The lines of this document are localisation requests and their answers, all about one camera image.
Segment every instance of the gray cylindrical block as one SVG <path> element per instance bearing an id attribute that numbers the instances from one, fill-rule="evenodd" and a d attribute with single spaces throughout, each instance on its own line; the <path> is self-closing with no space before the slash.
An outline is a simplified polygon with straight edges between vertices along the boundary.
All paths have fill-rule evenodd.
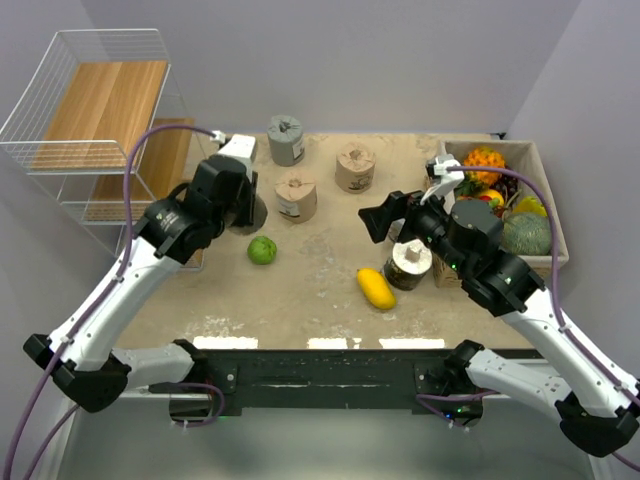
<path id="1" fill-rule="evenodd" d="M 282 167 L 295 165 L 304 157 L 302 124 L 289 115 L 271 117 L 269 128 L 271 158 Z"/>

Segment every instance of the green lime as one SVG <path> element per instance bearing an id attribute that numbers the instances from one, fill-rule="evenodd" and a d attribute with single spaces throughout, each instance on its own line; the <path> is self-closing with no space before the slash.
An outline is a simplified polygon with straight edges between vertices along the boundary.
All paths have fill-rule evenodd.
<path id="1" fill-rule="evenodd" d="M 277 251 L 276 244 L 270 238 L 256 237 L 251 240 L 247 255 L 256 265 L 269 265 L 275 260 Z"/>

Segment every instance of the fruit basket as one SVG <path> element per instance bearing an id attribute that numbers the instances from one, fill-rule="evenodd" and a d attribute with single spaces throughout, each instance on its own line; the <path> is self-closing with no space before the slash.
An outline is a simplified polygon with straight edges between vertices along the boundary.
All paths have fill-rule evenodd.
<path id="1" fill-rule="evenodd" d="M 545 198 L 549 202 L 553 217 L 556 221 L 558 230 L 558 264 L 560 267 L 569 261 L 569 252 L 567 244 L 564 240 L 562 227 L 558 219 L 556 204 L 551 194 L 549 182 L 544 173 L 542 160 L 538 154 L 538 149 L 533 142 L 526 141 L 507 141 L 507 140 L 489 140 L 489 141 L 466 141 L 466 140 L 441 140 L 438 145 L 438 155 L 450 153 L 460 163 L 467 158 L 469 153 L 478 147 L 487 146 L 504 157 L 506 166 L 512 170 L 529 177 L 542 191 Z M 529 196 L 535 196 L 531 189 L 522 182 L 519 184 L 520 193 L 513 206 L 517 207 L 519 202 Z M 455 202 L 453 192 L 445 199 L 445 208 L 449 211 Z M 542 278 L 547 277 L 551 273 L 551 256 L 550 255 L 521 255 Z M 433 275 L 438 287 L 457 287 L 460 285 L 456 273 L 451 270 L 440 258 L 434 256 Z"/>

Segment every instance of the yellow fruit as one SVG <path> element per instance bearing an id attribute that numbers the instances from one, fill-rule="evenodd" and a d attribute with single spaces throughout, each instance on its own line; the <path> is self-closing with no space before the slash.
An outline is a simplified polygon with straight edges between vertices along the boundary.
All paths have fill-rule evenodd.
<path id="1" fill-rule="evenodd" d="M 504 157 L 500 152 L 487 146 L 473 149 L 464 161 L 468 167 L 497 167 L 504 168 Z M 501 175 L 493 172 L 466 172 L 469 180 L 473 183 L 490 187 L 498 180 Z"/>
<path id="2" fill-rule="evenodd" d="M 513 213 L 537 213 L 543 217 L 547 216 L 547 211 L 544 209 L 540 200 L 537 197 L 529 195 L 520 200 L 520 203 L 513 209 Z"/>
<path id="3" fill-rule="evenodd" d="M 364 296 L 374 307 L 389 310 L 396 306 L 396 297 L 380 272 L 373 268 L 361 268 L 356 278 Z"/>
<path id="4" fill-rule="evenodd" d="M 497 202 L 494 202 L 496 203 L 495 206 L 504 207 L 504 197 L 499 191 L 494 190 L 493 188 L 482 190 L 481 192 L 476 193 L 475 197 L 480 198 L 481 200 L 485 200 L 482 197 L 489 197 L 491 200 L 498 200 Z"/>

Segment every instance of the beige cylindrical block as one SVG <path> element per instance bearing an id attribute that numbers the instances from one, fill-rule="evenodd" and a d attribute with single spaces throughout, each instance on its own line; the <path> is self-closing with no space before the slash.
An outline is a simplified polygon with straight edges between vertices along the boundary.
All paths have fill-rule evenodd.
<path id="1" fill-rule="evenodd" d="M 278 211 L 290 222 L 306 222 L 316 213 L 316 181 L 307 171 L 295 169 L 285 173 L 276 182 L 275 190 Z"/>
<path id="2" fill-rule="evenodd" d="M 376 155 L 363 143 L 347 143 L 336 155 L 336 183 L 348 193 L 371 187 Z"/>

